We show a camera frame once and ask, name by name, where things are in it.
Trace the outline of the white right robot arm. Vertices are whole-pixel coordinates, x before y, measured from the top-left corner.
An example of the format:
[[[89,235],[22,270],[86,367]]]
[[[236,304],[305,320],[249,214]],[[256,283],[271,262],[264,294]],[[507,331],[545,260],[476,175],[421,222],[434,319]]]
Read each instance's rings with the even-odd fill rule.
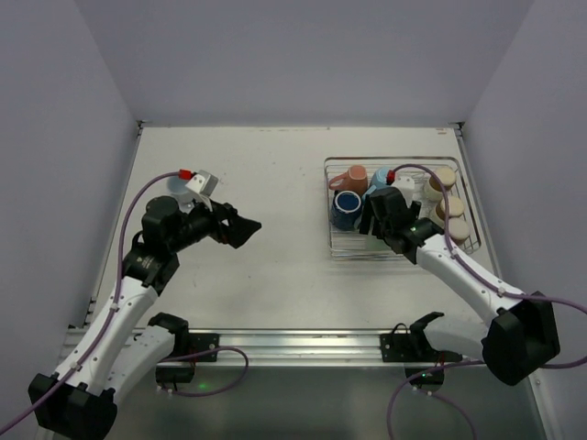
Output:
[[[414,355],[448,351],[480,360],[514,386],[559,354],[553,307],[542,293],[523,294],[485,270],[394,187],[373,192],[366,207],[379,239],[440,279],[481,319],[475,324],[441,312],[425,315],[409,327],[406,344]]]

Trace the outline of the pale blue footed cup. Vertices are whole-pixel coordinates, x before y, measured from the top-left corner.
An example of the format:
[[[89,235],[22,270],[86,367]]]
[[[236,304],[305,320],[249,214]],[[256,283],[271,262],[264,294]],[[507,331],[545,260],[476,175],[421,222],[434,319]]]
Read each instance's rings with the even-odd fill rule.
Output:
[[[179,204],[188,204],[194,198],[193,193],[186,187],[186,183],[187,181],[179,177],[170,177],[167,180],[167,191]]]

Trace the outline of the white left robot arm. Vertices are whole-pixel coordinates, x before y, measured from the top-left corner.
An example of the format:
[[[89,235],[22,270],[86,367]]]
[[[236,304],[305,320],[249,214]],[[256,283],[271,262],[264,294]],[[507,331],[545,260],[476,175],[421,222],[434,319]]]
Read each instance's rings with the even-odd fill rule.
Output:
[[[240,248],[260,228],[229,203],[197,202],[185,213],[170,196],[150,200],[129,252],[119,256],[108,302],[55,371],[28,386],[39,426],[70,439],[103,439],[146,373],[161,361],[197,358],[189,325],[178,316],[158,313],[137,339],[131,335],[179,268],[181,251],[208,237]]]

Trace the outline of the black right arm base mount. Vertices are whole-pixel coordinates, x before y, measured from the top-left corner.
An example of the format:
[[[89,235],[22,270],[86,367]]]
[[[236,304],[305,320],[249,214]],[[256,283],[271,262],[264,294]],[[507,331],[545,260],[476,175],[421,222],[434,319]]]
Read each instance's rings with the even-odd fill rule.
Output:
[[[433,363],[435,367],[446,362],[460,362],[463,356],[452,351],[434,349],[425,337],[424,330],[430,324],[437,324],[444,317],[441,312],[432,312],[419,318],[410,325],[396,324],[393,329],[379,336],[382,361],[384,363],[401,362]],[[405,376],[418,374],[410,384],[422,391],[438,391],[444,383],[443,371],[424,373],[422,369],[412,366],[404,368]]]

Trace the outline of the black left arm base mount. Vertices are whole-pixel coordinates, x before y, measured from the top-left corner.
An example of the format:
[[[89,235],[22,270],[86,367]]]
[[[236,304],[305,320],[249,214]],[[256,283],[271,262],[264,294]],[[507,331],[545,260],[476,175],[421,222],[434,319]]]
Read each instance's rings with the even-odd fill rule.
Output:
[[[165,328],[174,336],[172,352],[168,355],[171,358],[198,354],[219,346],[220,334],[206,332],[192,333],[187,320],[169,313],[157,313],[150,318],[148,326]],[[187,384],[194,379],[195,364],[197,361],[216,362],[216,358],[216,353],[207,354],[188,360],[189,367],[156,367],[155,380],[159,385],[171,385],[172,389],[177,391],[179,384]]]

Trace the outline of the dark blue mug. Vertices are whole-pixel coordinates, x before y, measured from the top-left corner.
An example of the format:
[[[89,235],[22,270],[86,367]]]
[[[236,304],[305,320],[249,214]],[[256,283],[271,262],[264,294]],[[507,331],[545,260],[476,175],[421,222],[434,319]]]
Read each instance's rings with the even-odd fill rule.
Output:
[[[330,222],[338,230],[355,228],[362,214],[361,197],[353,191],[336,192],[330,208]]]

